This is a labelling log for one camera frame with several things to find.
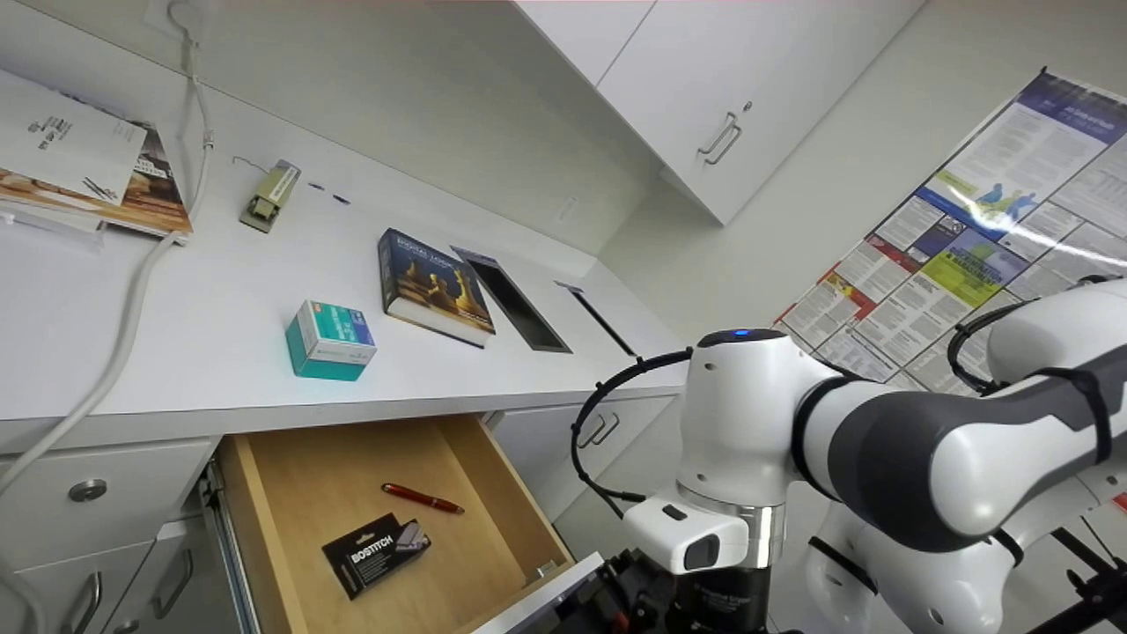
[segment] wooden drawer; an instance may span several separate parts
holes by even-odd
[[[412,418],[233,436],[224,508],[269,634],[464,630],[571,563],[480,418]],[[409,483],[464,513],[379,492]],[[379,517],[418,517],[432,547],[349,600],[320,547]]]
[[[47,453],[0,498],[0,559],[20,572],[147,543],[212,449],[215,439]]]

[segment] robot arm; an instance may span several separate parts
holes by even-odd
[[[1020,508],[1124,449],[1124,312],[1127,283],[1015,311],[992,323],[991,364],[1018,384],[992,398],[849,380],[777,330],[712,333],[692,359],[681,480],[627,526],[678,573],[772,572],[787,487],[809,480],[884,539],[871,550],[973,556],[1003,520],[1020,526]],[[1057,527],[1045,517],[1025,534]]]

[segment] poster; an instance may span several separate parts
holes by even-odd
[[[1002,216],[1044,240],[992,230]],[[824,270],[777,328],[860,375],[973,395],[946,364],[957,323],[1124,276],[1124,264],[1127,103],[1040,75]],[[988,330],[957,359],[991,375]]]

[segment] paper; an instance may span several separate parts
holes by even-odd
[[[0,71],[0,170],[119,203],[143,130]]]

